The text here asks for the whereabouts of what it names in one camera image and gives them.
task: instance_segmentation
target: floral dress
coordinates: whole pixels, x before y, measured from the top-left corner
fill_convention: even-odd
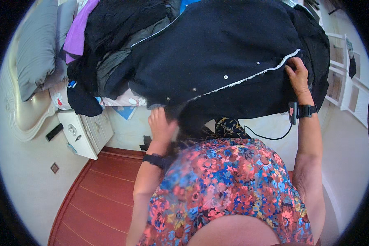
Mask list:
[[[138,245],[185,245],[210,221],[233,214],[264,221],[281,243],[313,244],[305,204],[279,155],[258,139],[224,138],[179,154],[150,199]]]

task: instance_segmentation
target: pile of clothes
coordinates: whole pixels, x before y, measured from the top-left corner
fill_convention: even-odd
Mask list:
[[[179,14],[181,3],[172,0],[87,4],[63,47],[78,98],[114,100],[130,88],[149,108],[166,106],[170,117],[192,132],[219,116],[256,118],[287,111],[296,98],[284,65],[294,56],[309,71],[318,109],[327,93],[329,40],[300,5],[201,0]],[[69,93],[71,107],[82,114],[73,97]]]

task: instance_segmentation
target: ornate headboard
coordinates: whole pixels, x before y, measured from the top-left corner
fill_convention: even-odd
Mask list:
[[[0,89],[5,95],[2,99],[5,110],[8,113],[10,126],[16,138],[26,142],[37,134],[44,120],[54,115],[56,108],[51,101],[49,91],[36,93],[31,99],[22,102],[18,87],[18,75],[16,72],[16,53],[18,49],[19,32],[40,1],[36,1],[29,9],[22,22],[15,31],[5,54],[0,70]]]

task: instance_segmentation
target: electrical outlet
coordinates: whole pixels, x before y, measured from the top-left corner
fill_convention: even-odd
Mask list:
[[[59,170],[59,166],[56,165],[56,163],[54,163],[52,166],[51,166],[51,170],[54,172],[54,174],[57,173],[57,171]]]

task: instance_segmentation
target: black wristband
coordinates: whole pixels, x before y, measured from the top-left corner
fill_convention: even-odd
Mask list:
[[[318,109],[316,105],[300,105],[298,107],[297,118],[312,117],[312,114],[317,113],[317,111]]]
[[[148,155],[148,154],[146,154],[143,157],[142,161],[148,161],[150,164],[158,166],[161,170],[164,170],[164,162],[163,162],[163,157],[161,155],[158,155],[158,154]]]

